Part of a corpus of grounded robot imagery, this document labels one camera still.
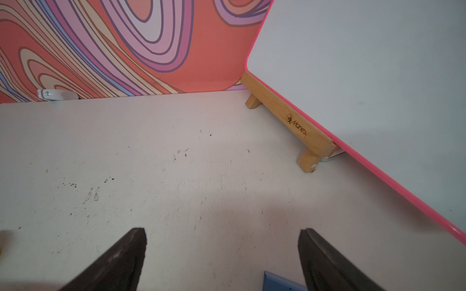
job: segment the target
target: easel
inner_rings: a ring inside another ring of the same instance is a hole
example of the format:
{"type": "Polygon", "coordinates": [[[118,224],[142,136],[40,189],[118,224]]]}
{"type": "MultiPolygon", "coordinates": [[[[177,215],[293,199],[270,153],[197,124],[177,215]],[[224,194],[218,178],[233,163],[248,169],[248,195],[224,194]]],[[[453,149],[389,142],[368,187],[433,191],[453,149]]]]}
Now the easel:
{"type": "Polygon", "coordinates": [[[246,106],[249,109],[264,104],[307,146],[298,159],[298,165],[305,173],[313,172],[322,158],[330,158],[343,152],[321,130],[264,86],[248,71],[244,72],[241,82],[252,92],[246,101],[246,106]]]}

